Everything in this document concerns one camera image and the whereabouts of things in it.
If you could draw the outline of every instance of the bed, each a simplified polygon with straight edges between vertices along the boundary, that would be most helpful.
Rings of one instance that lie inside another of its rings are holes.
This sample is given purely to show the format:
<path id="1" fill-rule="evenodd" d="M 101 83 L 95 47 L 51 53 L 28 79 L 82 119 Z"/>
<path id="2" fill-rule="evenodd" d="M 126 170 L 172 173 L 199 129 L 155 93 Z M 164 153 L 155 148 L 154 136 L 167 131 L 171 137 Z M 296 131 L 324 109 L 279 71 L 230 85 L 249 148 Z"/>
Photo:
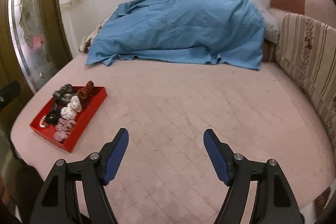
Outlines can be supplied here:
<path id="1" fill-rule="evenodd" d="M 18 116 L 11 139 L 45 179 L 57 159 L 82 160 L 125 127 L 129 146 L 115 180 L 105 188 L 119 223 L 214 221 L 227 187 L 204 148 L 207 128 L 249 160 L 275 158 L 300 208 L 335 179 L 319 117 L 275 63 L 262 63 L 260 71 L 148 60 L 86 67 L 85 58 L 80 54 L 36 93 Z M 66 153 L 36 135 L 29 123 L 56 86 L 88 80 L 105 86 L 108 97 L 73 152 Z M 251 184 L 242 223 L 249 221 L 255 187 Z M 78 192 L 87 215 L 80 185 Z"/>

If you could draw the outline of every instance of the red tray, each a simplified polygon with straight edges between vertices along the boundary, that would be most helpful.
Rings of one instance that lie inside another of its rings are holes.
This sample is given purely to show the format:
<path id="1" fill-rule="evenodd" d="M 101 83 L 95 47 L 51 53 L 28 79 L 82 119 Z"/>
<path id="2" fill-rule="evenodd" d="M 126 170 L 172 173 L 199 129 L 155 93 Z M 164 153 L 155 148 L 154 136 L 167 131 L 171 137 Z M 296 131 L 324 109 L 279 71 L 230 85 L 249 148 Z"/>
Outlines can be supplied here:
<path id="1" fill-rule="evenodd" d="M 74 91 L 78 91 L 82 86 L 74 86 Z M 30 127 L 34 130 L 34 132 L 40 135 L 42 138 L 45 138 L 47 141 L 52 144 L 58 146 L 59 148 L 71 152 L 76 145 L 79 137 L 82 135 L 84 129 L 88 125 L 89 121 L 98 110 L 101 103 L 107 97 L 106 89 L 103 86 L 95 86 L 93 87 L 93 95 L 90 98 L 90 103 L 86 107 L 85 110 L 78 113 L 76 116 L 76 124 L 72 128 L 70 135 L 67 139 L 64 140 L 63 143 L 59 143 L 54 140 L 54 133 L 56 132 L 55 126 L 50 125 L 46 128 L 41 128 L 39 126 L 39 122 L 41 118 L 50 112 L 51 105 L 54 102 L 54 98 L 51 98 L 49 102 L 41 109 L 40 113 L 36 115 L 34 120 L 30 123 Z"/>

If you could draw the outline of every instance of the striped cushion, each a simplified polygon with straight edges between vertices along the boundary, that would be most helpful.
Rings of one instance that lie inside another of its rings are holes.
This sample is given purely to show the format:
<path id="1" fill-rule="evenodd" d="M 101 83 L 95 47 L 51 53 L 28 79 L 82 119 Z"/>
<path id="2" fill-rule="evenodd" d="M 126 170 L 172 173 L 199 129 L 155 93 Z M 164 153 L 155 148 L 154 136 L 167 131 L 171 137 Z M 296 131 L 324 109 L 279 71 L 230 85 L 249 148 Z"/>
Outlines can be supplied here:
<path id="1" fill-rule="evenodd" d="M 308 95 L 325 125 L 336 161 L 336 29 L 289 13 L 282 22 L 276 59 Z"/>

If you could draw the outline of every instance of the blue gripper pad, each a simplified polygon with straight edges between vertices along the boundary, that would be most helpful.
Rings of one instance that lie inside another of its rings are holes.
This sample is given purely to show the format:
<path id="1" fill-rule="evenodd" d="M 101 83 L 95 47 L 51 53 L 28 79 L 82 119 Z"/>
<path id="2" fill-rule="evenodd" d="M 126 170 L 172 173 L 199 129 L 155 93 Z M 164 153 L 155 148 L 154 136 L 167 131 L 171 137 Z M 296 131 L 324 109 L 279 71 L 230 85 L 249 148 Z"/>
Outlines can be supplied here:
<path id="1" fill-rule="evenodd" d="M 111 153 L 111 156 L 108 158 L 105 164 L 105 176 L 103 178 L 103 181 L 106 185 L 108 185 L 109 182 L 113 180 L 117 174 L 121 160 L 123 159 L 126 148 L 128 146 L 128 140 L 128 131 L 124 129 Z"/>
<path id="2" fill-rule="evenodd" d="M 204 132 L 203 142 L 219 180 L 223 181 L 225 185 L 229 185 L 231 179 L 227 171 L 227 163 L 208 131 Z"/>

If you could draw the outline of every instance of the frosted glass panel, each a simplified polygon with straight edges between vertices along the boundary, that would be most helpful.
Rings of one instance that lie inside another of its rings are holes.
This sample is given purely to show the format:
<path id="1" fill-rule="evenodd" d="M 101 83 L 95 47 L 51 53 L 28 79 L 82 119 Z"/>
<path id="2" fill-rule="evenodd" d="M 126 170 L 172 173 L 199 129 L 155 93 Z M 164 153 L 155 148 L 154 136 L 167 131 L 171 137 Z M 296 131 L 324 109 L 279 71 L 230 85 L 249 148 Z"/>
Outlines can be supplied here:
<path id="1" fill-rule="evenodd" d="M 11 37 L 21 69 L 36 92 L 57 72 L 43 32 L 38 0 L 8 0 Z"/>

